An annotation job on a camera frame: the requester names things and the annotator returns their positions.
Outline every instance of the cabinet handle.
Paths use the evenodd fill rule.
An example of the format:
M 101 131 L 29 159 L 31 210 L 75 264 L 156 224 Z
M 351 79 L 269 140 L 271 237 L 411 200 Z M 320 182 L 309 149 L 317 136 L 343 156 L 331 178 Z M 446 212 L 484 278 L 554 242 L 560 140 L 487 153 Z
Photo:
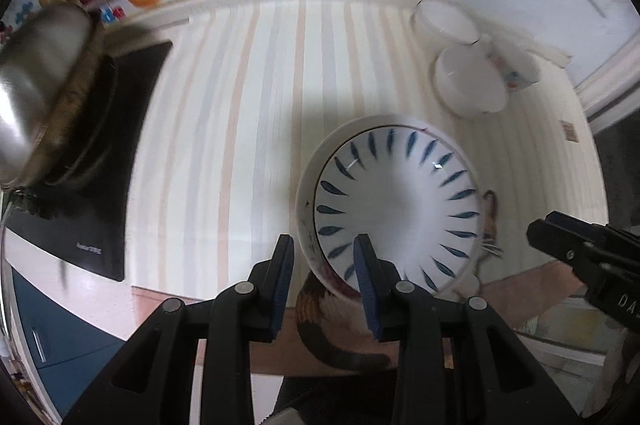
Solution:
M 44 349 L 42 348 L 42 342 L 40 342 L 40 335 L 34 328 L 31 328 L 31 333 L 33 333 L 33 339 L 36 341 L 36 348 L 40 355 L 40 361 L 45 363 L 47 361 L 47 357 L 44 356 Z

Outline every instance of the cabinet door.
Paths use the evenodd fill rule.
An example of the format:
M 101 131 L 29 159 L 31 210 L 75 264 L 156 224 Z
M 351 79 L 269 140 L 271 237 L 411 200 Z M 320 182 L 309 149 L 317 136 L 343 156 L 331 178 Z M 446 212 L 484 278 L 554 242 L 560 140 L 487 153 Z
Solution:
M 65 417 L 84 389 L 113 358 L 121 344 L 38 370 L 40 380 L 60 416 Z
M 56 304 L 15 270 L 15 299 L 22 330 L 36 368 L 122 344 Z

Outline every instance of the stainless steel pot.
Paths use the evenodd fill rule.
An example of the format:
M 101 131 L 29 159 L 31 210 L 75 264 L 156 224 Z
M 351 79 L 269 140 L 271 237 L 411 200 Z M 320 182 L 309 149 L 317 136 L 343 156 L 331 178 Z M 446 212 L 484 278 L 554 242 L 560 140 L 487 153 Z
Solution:
M 29 186 L 59 159 L 103 42 L 99 13 L 64 2 L 38 12 L 0 51 L 0 188 Z

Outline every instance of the black cooktop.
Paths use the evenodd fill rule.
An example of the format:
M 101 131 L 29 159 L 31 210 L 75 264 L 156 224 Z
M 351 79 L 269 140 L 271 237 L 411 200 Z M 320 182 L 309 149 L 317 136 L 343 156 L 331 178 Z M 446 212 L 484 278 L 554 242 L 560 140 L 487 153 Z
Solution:
M 164 42 L 115 60 L 117 81 L 109 110 L 83 159 L 85 165 L 78 167 L 84 168 L 85 179 L 44 181 L 25 190 L 23 198 L 31 209 L 12 210 L 7 228 L 64 261 L 117 281 L 124 279 L 133 162 L 148 103 L 171 47 L 171 42 Z

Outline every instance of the silver rivet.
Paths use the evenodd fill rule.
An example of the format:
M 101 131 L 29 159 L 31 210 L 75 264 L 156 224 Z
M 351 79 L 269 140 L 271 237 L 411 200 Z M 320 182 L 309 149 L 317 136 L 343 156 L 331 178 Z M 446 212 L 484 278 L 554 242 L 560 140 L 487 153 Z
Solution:
M 174 311 L 179 310 L 180 306 L 182 306 L 182 301 L 175 297 L 172 299 L 167 299 L 162 303 L 162 309 L 167 313 L 173 313 Z
M 396 284 L 396 290 L 398 290 L 400 293 L 411 293 L 413 290 L 415 290 L 415 286 L 411 281 L 401 280 Z
M 247 280 L 243 280 L 236 284 L 236 293 L 241 295 L 246 295 L 247 293 L 251 293 L 254 290 L 254 285 Z
M 486 300 L 482 297 L 471 297 L 471 299 L 469 299 L 469 306 L 474 310 L 482 311 L 486 309 Z

